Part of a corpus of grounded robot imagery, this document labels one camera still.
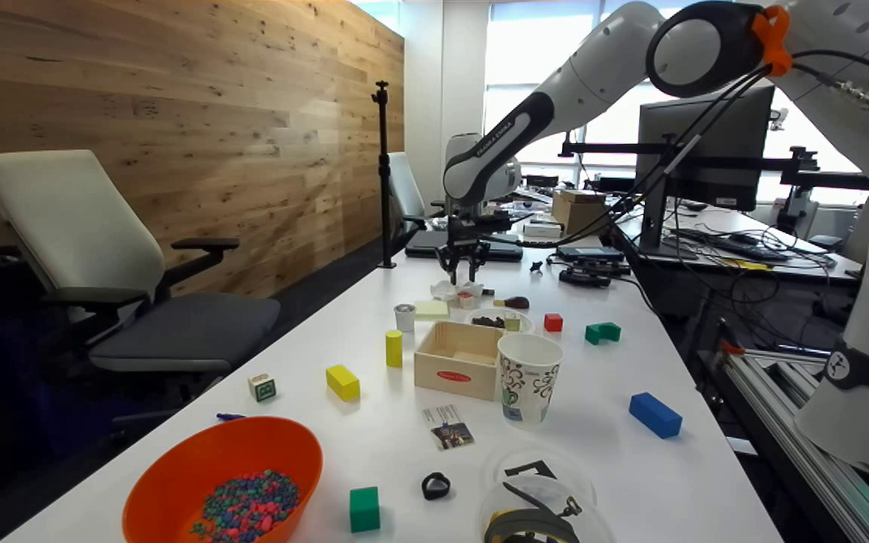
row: wooden panel wall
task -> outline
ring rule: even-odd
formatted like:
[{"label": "wooden panel wall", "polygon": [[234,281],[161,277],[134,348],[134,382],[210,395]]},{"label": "wooden panel wall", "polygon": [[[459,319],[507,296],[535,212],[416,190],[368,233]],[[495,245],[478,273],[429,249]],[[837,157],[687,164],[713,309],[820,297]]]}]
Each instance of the wooden panel wall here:
[{"label": "wooden panel wall", "polygon": [[242,237],[186,290],[380,237],[378,77],[404,148],[404,41],[346,0],[0,0],[0,151],[92,148],[163,248]]}]

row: wall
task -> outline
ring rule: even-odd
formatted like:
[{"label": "wall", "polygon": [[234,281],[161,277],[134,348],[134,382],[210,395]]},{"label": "wall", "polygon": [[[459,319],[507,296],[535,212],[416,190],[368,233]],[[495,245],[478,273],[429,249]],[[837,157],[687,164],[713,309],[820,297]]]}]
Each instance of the wall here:
[{"label": "wall", "polygon": [[190,290],[267,296],[380,234],[378,77],[402,148],[404,38],[346,0],[0,0],[0,151],[92,148],[163,245],[242,237]]},{"label": "wall", "polygon": [[353,0],[404,37],[404,151],[429,201],[443,200],[453,134],[483,131],[492,0]]}]

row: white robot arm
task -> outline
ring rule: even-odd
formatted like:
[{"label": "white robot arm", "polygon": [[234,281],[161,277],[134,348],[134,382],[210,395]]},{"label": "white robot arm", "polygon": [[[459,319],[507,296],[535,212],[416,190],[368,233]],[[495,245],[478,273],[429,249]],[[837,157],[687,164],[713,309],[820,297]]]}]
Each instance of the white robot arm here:
[{"label": "white robot arm", "polygon": [[447,157],[443,192],[459,207],[511,197],[511,184],[492,184],[492,171],[511,164],[535,139],[589,124],[619,95],[645,77],[649,38],[661,13],[645,4],[624,4],[529,94],[502,124],[463,153]]},{"label": "white robot arm", "polygon": [[[447,161],[450,201],[474,207],[486,197],[504,197],[511,188],[488,188],[502,164],[539,136],[596,117],[645,75],[667,94],[693,95],[724,87],[766,58],[778,59],[768,81],[869,174],[869,0],[787,0],[783,16],[783,41],[768,50],[762,34],[778,34],[780,18],[766,18],[759,5],[697,4],[669,22],[644,4],[622,5],[488,136]],[[827,374],[796,429],[830,456],[869,469],[869,258]]]}]

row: small wooden box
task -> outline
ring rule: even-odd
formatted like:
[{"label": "small wooden box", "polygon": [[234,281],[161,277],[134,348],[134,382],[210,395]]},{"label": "small wooden box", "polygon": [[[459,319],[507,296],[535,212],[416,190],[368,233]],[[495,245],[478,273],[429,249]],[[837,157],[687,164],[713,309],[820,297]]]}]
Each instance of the small wooden box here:
[{"label": "small wooden box", "polygon": [[434,324],[413,351],[413,385],[495,400],[502,330]]},{"label": "small wooden box", "polygon": [[563,234],[599,234],[609,224],[596,224],[596,218],[607,213],[607,200],[596,192],[561,190],[551,200],[551,213],[563,226]]}]

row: paper cup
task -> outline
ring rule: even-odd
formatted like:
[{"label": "paper cup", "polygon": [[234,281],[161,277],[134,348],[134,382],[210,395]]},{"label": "paper cup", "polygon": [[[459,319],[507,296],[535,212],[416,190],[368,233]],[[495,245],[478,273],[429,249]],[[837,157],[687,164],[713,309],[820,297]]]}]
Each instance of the paper cup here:
[{"label": "paper cup", "polygon": [[504,334],[499,341],[499,403],[515,425],[539,425],[550,413],[561,348],[537,334]]}]

